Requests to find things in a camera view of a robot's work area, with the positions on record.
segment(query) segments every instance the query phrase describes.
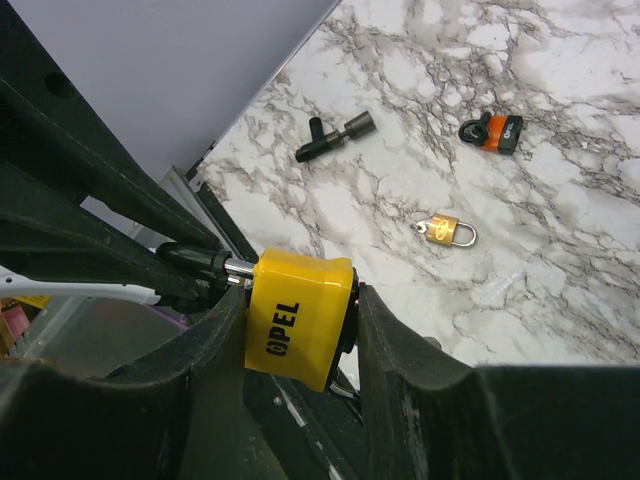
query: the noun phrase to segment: black rubber handle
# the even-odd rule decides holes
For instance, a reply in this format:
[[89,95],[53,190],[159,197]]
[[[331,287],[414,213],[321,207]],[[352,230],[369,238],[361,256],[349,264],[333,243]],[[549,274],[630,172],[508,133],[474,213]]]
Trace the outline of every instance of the black rubber handle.
[[320,117],[313,117],[309,120],[309,129],[311,130],[312,142],[319,142],[324,138],[324,128],[322,128]]
[[332,150],[331,145],[327,141],[326,137],[317,142],[306,143],[296,151],[296,160],[298,163],[308,162],[314,158],[322,155],[323,153]]
[[215,250],[180,243],[163,243],[156,249],[156,255],[172,265],[202,273],[207,278],[216,278],[213,269],[216,253]]

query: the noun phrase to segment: white marble surface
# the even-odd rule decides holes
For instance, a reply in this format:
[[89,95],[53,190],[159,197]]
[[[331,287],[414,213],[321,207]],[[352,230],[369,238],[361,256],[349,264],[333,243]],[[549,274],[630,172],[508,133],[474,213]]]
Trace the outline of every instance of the white marble surface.
[[[638,0],[345,0],[200,174],[258,252],[353,259],[464,362],[635,363],[639,34]],[[309,117],[365,109],[378,132],[295,162]],[[483,109],[525,117],[515,156],[458,140]],[[434,212],[478,244],[426,243]]]

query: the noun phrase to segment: brass padlock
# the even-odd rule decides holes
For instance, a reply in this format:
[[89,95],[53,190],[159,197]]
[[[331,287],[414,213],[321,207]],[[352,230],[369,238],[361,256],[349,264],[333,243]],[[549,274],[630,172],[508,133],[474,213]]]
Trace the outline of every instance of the brass padlock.
[[[472,237],[467,243],[457,243],[453,240],[458,226],[471,231]],[[414,228],[418,233],[425,234],[425,239],[428,242],[439,243],[446,247],[453,245],[455,247],[467,248],[476,243],[478,238],[478,232],[476,232],[476,229],[473,228],[473,226],[468,223],[460,222],[455,217],[449,217],[439,213],[433,215],[429,220],[422,220],[416,223]]]

